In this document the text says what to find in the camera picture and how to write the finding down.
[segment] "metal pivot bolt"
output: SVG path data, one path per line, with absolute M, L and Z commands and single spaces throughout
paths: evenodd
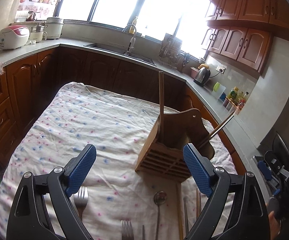
M 26 172 L 25 174 L 24 174 L 24 177 L 25 178 L 29 178 L 31 176 L 31 173 L 30 172 Z
M 251 171 L 247 171 L 246 175 L 247 175 L 248 177 L 250 177 L 250 178 L 253 178 L 253 177 L 254 177 L 254 174 L 253 174 L 253 172 L 251 172 Z
M 221 168 L 221 167 L 216 167 L 216 168 L 215 168 L 215 171 L 216 171 L 217 173 L 223 173 L 223 172 L 224 172 L 224 169 Z
M 56 167 L 53 171 L 55 173 L 60 173 L 60 172 L 62 172 L 62 167 Z

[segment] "knife block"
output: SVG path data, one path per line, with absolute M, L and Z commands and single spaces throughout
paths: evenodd
M 183 182 L 191 176 L 183 160 L 183 146 L 192 143 L 198 149 L 209 136 L 201 113 L 192 108 L 180 113 L 163 114 L 162 136 L 160 132 L 159 115 L 140 151 L 135 171 Z M 199 153 L 210 160 L 214 156 L 214 148 L 208 141 L 200 147 Z

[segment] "kitchen counter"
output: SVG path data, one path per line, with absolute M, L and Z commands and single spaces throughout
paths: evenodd
M 138 65 L 153 69 L 153 70 L 163 70 L 166 75 L 172 76 L 176 79 L 179 79 L 185 82 L 190 89 L 196 94 L 196 96 L 203 102 L 205 107 L 211 112 L 213 117 L 216 119 L 218 123 L 221 123 L 226 117 L 228 117 L 229 112 L 228 110 L 222 106 L 222 102 L 215 99 L 211 95 L 211 91 L 198 86 L 196 83 L 193 82 L 193 78 L 190 76 L 180 73 L 177 70 L 162 66 L 157 60 L 153 60 L 157 66 L 153 66 L 151 64 L 145 63 L 140 60 L 136 60 L 124 55 L 116 54 L 109 51 L 104 51 L 97 48 L 89 48 L 84 47 L 84 45 L 88 45 L 91 42 L 88 41 L 80 41 L 80 40 L 73 40 L 73 39 L 65 39 L 60 38 L 58 40 L 46 40 L 39 42 L 35 45 L 28 45 L 23 46 L 21 48 L 15 50 L 0 50 L 0 62 L 3 62 L 5 65 L 11 64 L 15 61 L 18 61 L 24 57 L 28 57 L 35 53 L 52 49 L 58 46 L 62 47 L 69 47 L 73 49 L 81 49 L 85 51 L 92 51 L 95 53 L 111 56 L 114 58 L 122 59 L 125 61 L 129 61 L 132 63 L 136 63 Z M 255 148 L 254 144 L 244 131 L 244 129 L 240 126 L 241 120 L 238 116 L 234 116 L 231 121 L 224 127 L 224 132 L 230 139 L 231 143 L 233 144 L 236 152 L 239 154 L 245 168 L 247 171 L 252 171 L 259 183 L 260 189 L 262 191 L 264 200 L 267 201 L 269 199 L 269 192 L 265 185 L 265 182 L 254 163 L 252 157 L 254 155 L 260 155 L 259 151 Z

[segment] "electric kettle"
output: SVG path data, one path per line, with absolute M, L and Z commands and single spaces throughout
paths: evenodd
M 194 82 L 198 84 L 199 86 L 203 87 L 204 84 L 207 82 L 208 78 L 210 77 L 210 70 L 206 69 L 205 67 L 202 67 L 196 77 L 194 78 Z

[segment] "wall outlet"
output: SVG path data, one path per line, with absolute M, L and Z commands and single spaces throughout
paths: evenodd
M 225 67 L 218 66 L 215 70 L 217 70 L 217 71 L 219 71 L 221 74 L 223 74 L 224 71 L 225 71 Z

